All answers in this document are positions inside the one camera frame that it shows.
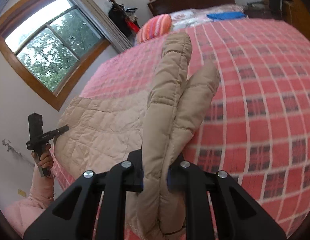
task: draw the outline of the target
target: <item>red plaid bedspread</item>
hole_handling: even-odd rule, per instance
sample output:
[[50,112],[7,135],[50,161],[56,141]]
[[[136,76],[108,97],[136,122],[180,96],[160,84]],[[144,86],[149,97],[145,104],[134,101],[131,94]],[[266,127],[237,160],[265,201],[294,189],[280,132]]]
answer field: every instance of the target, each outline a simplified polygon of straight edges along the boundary
[[[204,171],[228,171],[291,235],[310,210],[310,43],[273,20],[207,23],[186,29],[190,75],[209,60],[221,84],[184,150]],[[102,64],[80,96],[115,98],[149,85],[165,37]],[[73,178],[59,167],[63,188]],[[126,239],[134,239],[127,231]]]

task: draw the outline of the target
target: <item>pink jacket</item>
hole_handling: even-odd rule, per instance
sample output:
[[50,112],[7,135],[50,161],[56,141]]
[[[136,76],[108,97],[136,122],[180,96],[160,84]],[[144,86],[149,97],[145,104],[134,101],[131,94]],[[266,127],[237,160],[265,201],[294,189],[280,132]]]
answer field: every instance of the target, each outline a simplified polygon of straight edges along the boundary
[[54,178],[41,178],[35,166],[29,196],[8,206],[4,215],[15,231],[23,237],[26,229],[53,201]]

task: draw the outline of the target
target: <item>orange striped pillow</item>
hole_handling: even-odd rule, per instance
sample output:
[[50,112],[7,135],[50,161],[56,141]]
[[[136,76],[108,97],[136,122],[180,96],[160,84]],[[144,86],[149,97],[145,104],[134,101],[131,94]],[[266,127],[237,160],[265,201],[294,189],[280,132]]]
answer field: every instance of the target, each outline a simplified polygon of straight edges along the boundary
[[148,20],[136,35],[136,44],[157,38],[169,33],[172,26],[172,18],[169,14],[161,14]]

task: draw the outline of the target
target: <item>hand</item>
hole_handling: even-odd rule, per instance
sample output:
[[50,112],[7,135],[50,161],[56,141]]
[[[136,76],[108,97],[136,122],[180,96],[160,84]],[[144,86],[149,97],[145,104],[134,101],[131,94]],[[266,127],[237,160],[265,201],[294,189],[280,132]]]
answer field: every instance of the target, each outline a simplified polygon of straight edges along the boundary
[[[41,166],[42,168],[48,168],[51,169],[54,160],[49,152],[49,149],[51,148],[51,145],[48,143],[46,144],[45,151],[42,153],[42,156],[40,156],[40,161],[38,162],[38,166]],[[32,157],[36,158],[36,153],[32,152]]]

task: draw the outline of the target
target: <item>silver bolt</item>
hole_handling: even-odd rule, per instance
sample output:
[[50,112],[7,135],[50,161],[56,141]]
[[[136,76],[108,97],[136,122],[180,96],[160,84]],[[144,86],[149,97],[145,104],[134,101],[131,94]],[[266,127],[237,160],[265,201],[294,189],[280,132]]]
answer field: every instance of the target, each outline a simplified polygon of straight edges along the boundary
[[191,166],[191,164],[190,164],[188,161],[182,161],[182,162],[181,162],[181,166],[182,166],[183,168],[188,168],[189,166]]
[[84,172],[84,177],[85,177],[86,179],[91,178],[93,175],[94,175],[94,172],[93,172],[93,171],[85,171],[85,172]]
[[218,175],[218,177],[220,177],[220,178],[222,178],[222,179],[225,179],[225,178],[228,176],[228,174],[227,174],[226,171],[219,171],[219,172],[217,173],[217,175]]
[[129,168],[130,166],[132,166],[132,163],[130,161],[124,161],[122,162],[122,167],[124,168]]

